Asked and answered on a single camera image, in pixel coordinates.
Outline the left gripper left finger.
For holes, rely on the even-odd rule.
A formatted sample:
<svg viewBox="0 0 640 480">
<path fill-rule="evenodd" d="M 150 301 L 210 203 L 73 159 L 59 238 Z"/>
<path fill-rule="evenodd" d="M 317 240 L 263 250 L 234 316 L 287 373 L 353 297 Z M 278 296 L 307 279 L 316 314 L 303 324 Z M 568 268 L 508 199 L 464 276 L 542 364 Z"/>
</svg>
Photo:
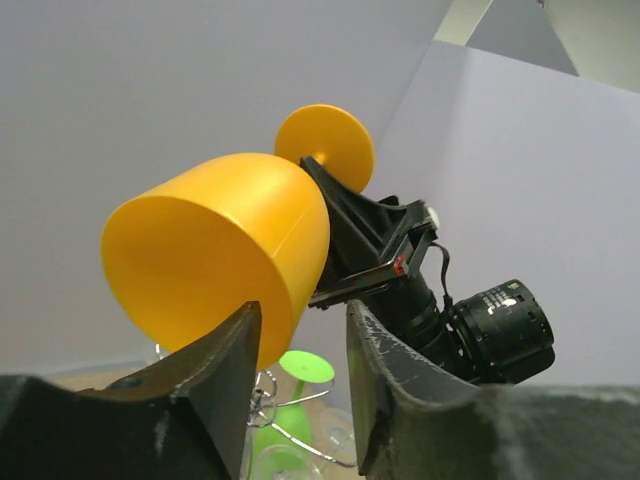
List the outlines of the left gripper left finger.
<svg viewBox="0 0 640 480">
<path fill-rule="evenodd" d="M 103 389 L 2 376 L 2 478 L 239 478 L 260 333 L 260 306 L 247 302 Z"/>
</svg>

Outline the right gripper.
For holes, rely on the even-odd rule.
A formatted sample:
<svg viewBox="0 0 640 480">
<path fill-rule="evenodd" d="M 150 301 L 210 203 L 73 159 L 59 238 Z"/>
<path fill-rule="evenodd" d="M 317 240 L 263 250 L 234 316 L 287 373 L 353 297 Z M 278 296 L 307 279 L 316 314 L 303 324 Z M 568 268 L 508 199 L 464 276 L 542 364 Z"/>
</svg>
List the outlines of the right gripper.
<svg viewBox="0 0 640 480">
<path fill-rule="evenodd" d="M 437 239 L 436 215 L 421 200 L 371 200 L 311 156 L 300 167 L 319 187 L 330 222 L 327 261 L 309 305 L 326 310 L 360 300 L 393 335 L 426 349 L 441 331 L 435 295 L 420 273 Z"/>
</svg>

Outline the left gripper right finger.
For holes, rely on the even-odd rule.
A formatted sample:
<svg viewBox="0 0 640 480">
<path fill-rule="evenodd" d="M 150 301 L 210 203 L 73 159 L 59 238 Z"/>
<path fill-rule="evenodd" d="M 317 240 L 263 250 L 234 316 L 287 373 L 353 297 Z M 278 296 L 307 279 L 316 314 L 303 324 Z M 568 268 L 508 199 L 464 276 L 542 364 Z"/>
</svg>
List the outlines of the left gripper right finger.
<svg viewBox="0 0 640 480">
<path fill-rule="evenodd" d="M 358 472 L 368 479 L 635 479 L 635 386 L 474 386 L 346 310 Z"/>
</svg>

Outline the clear wine glass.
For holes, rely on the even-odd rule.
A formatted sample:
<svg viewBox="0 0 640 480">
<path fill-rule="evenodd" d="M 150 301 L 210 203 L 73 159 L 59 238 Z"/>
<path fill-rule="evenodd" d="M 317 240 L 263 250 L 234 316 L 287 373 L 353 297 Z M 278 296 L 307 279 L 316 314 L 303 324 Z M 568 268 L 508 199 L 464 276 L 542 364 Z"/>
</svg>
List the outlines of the clear wine glass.
<svg viewBox="0 0 640 480">
<path fill-rule="evenodd" d="M 357 463 L 352 415 L 342 409 L 327 407 L 311 415 L 312 446 L 333 461 L 316 457 L 324 479 L 338 479 L 353 470 Z"/>
</svg>

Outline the green plastic goblet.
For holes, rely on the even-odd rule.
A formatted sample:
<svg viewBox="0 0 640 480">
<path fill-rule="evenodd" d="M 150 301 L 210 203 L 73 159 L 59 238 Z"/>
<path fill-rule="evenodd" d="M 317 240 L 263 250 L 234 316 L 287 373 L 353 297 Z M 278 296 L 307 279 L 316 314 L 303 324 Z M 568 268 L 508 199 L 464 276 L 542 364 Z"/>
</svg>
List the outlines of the green plastic goblet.
<svg viewBox="0 0 640 480">
<path fill-rule="evenodd" d="M 335 459 L 312 445 L 312 425 L 306 405 L 331 392 L 333 366 L 321 356 L 289 350 L 276 363 L 294 382 L 290 396 L 281 398 L 280 383 L 271 370 L 257 373 L 245 463 L 246 479 L 321 479 Z"/>
</svg>

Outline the orange plastic goblet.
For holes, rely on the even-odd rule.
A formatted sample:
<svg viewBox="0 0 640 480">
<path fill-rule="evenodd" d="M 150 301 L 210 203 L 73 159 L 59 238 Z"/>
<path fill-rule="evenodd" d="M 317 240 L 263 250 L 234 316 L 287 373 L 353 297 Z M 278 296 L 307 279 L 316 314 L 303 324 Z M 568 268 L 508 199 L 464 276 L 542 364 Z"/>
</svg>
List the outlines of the orange plastic goblet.
<svg viewBox="0 0 640 480">
<path fill-rule="evenodd" d="M 100 253 L 130 321 L 176 352 L 256 301 L 257 365 L 278 361 L 329 252 L 328 206 L 305 158 L 361 192 L 374 170 L 374 144 L 350 112 L 306 105 L 283 121 L 271 152 L 208 160 L 119 206 Z"/>
</svg>

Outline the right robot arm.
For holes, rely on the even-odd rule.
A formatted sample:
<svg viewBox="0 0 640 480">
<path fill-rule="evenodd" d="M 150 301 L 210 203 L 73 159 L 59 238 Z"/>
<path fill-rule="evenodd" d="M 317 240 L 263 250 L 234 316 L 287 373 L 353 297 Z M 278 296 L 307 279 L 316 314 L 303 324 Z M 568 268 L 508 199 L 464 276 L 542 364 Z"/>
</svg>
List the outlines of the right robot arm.
<svg viewBox="0 0 640 480">
<path fill-rule="evenodd" d="M 511 279 L 467 299 L 438 300 L 420 268 L 431 248 L 442 254 L 438 220 L 421 200 L 374 201 L 342 184 L 312 157 L 302 169 L 329 213 L 327 261 L 310 304 L 326 310 L 360 300 L 395 337 L 440 368 L 472 384 L 517 384 L 555 360 L 549 321 L 532 292 Z"/>
</svg>

